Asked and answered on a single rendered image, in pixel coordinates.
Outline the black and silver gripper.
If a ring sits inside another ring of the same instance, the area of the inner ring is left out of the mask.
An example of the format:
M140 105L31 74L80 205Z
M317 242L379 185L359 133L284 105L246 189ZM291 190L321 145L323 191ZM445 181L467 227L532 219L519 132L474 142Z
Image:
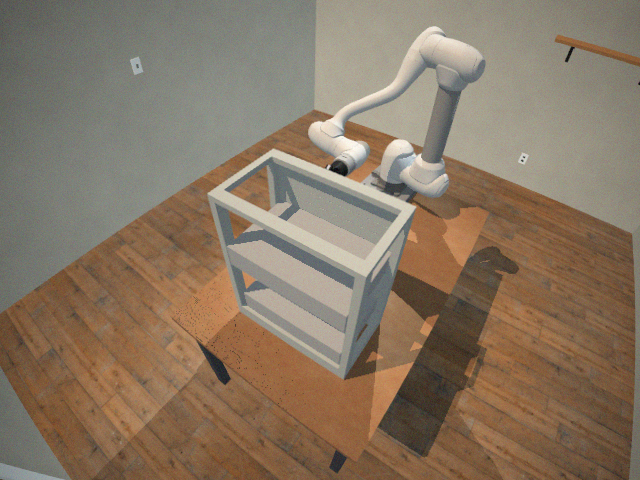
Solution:
M333 168L333 169L332 169ZM337 173L342 176L346 176L348 173L348 168L342 161L335 161L331 165L326 165L325 169Z

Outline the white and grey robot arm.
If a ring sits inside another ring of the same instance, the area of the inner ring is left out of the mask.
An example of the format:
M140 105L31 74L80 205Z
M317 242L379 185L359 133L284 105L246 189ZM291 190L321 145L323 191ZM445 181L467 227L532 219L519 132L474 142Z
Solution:
M319 149L335 157L333 162L345 163L347 177L365 163L370 147L365 141L344 137L346 122L354 115L395 100L427 67L433 68L439 86L422 153L417 156L409 142L394 140L383 154L380 171L372 171L376 179L371 185L395 197L407 186L426 197L440 197L449 186L441 158L461 91L482 76L485 64L484 56L474 47L446 38L438 27L429 27L408 50L391 85L345 106L332 119L314 122L308 130L309 138Z

